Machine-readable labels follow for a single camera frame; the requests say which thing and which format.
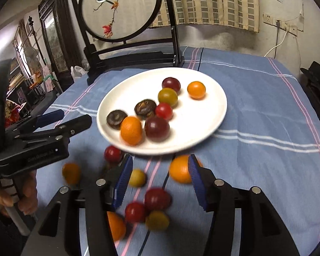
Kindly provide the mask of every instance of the silver pin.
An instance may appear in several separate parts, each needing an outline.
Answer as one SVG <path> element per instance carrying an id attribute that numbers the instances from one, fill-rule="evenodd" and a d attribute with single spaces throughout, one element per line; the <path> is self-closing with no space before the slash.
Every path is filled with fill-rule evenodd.
<path id="1" fill-rule="evenodd" d="M 69 188 L 68 188 L 67 186 L 61 187 L 61 188 L 59 189 L 59 192 L 60 192 L 60 193 L 67 193 L 68 191 L 69 191 Z"/>
<path id="2" fill-rule="evenodd" d="M 259 194 L 261 192 L 261 189 L 259 187 L 252 187 L 251 190 L 256 194 Z"/>
<path id="3" fill-rule="evenodd" d="M 224 184 L 224 181 L 222 179 L 216 179 L 215 180 L 215 185 L 216 186 L 222 186 Z"/>
<path id="4" fill-rule="evenodd" d="M 103 185 L 105 185 L 105 183 L 106 183 L 106 180 L 104 180 L 104 179 L 98 179 L 98 180 L 96 181 L 96 184 L 97 184 L 98 186 L 103 186 Z"/>

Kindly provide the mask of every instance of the blue tablecloth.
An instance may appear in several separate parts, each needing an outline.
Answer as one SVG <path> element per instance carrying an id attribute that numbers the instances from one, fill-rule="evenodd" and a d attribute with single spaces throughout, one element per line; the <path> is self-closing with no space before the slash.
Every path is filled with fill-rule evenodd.
<path id="1" fill-rule="evenodd" d="M 182 47 L 182 51 L 183 67 L 199 69 L 222 86 L 228 109 L 224 122 L 211 137 L 179 154 L 195 153 L 217 178 L 233 187 L 259 186 L 286 224 L 301 256 L 308 255 L 320 240 L 320 122 L 299 83 L 273 59 L 206 48 Z M 81 165 L 81 187 L 96 179 L 109 145 L 96 126 L 99 103 L 118 83 L 143 71 L 109 71 L 89 87 L 83 77 L 50 106 L 47 112 L 65 111 L 63 121 L 90 114 L 93 124 L 71 138 L 68 159 L 38 170 L 40 209 L 66 184 L 61 175 L 65 162 Z M 171 158 L 136 156 L 134 167 L 147 170 L 147 186 L 162 186 Z M 133 199 L 143 201 L 146 189 L 128 188 L 118 212 L 124 213 Z M 191 185 L 169 178 L 166 190 L 173 196 L 173 204 L 166 210 L 170 226 L 167 231 L 149 234 L 142 255 L 202 255 L 212 213 L 205 213 L 198 205 Z M 82 255 L 88 256 L 82 218 L 80 226 Z M 116 243 L 118 254 L 138 255 L 146 234 L 144 224 L 129 228 L 125 239 Z M 239 240 L 237 211 L 234 255 Z"/>

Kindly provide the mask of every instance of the orange object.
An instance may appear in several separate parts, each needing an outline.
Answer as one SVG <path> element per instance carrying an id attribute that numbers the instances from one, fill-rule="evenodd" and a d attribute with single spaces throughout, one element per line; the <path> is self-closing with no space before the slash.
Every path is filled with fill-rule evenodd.
<path id="1" fill-rule="evenodd" d="M 69 185 L 76 185 L 80 180 L 80 167 L 76 163 L 66 163 L 63 165 L 62 174 Z"/>
<path id="2" fill-rule="evenodd" d="M 130 145 L 138 144 L 142 139 L 142 125 L 135 116 L 127 116 L 121 123 L 121 137 Z"/>
<path id="3" fill-rule="evenodd" d="M 206 93 L 206 87 L 203 83 L 194 81 L 187 86 L 187 92 L 193 99 L 202 99 Z"/>
<path id="4" fill-rule="evenodd" d="M 188 156 L 181 155 L 176 157 L 170 164 L 168 170 L 171 178 L 181 184 L 190 184 L 192 183 L 190 173 L 188 172 Z"/>
<path id="5" fill-rule="evenodd" d="M 122 218 L 120 218 L 114 212 L 107 212 L 110 231 L 112 232 L 113 241 L 116 242 L 125 237 L 125 223 Z"/>

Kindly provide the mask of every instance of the oval plate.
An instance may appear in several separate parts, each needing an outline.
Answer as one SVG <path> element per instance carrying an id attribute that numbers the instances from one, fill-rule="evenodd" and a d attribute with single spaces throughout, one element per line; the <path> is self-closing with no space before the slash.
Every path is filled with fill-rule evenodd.
<path id="1" fill-rule="evenodd" d="M 162 81 L 167 77 L 177 78 L 182 87 L 169 121 L 170 136 L 163 142 L 144 138 L 137 146 L 125 144 L 120 131 L 108 126 L 107 115 L 120 109 L 135 116 L 135 105 L 144 99 L 152 99 L 159 104 L 158 93 L 162 89 Z M 205 85 L 204 99 L 193 100 L 189 97 L 187 86 L 192 81 L 200 81 Z M 137 155 L 164 155 L 190 148 L 209 137 L 222 123 L 226 109 L 225 92 L 214 79 L 192 69 L 166 67 L 136 74 L 115 86 L 101 101 L 96 121 L 104 138 L 122 151 Z"/>

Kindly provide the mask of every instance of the checkered curtain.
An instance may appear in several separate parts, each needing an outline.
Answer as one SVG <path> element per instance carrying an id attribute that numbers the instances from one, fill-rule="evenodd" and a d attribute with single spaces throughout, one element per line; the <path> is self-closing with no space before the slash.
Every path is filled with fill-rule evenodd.
<path id="1" fill-rule="evenodd" d="M 259 0 L 173 0 L 177 24 L 226 25 L 259 32 Z M 153 27 L 168 26 L 166 0 Z"/>

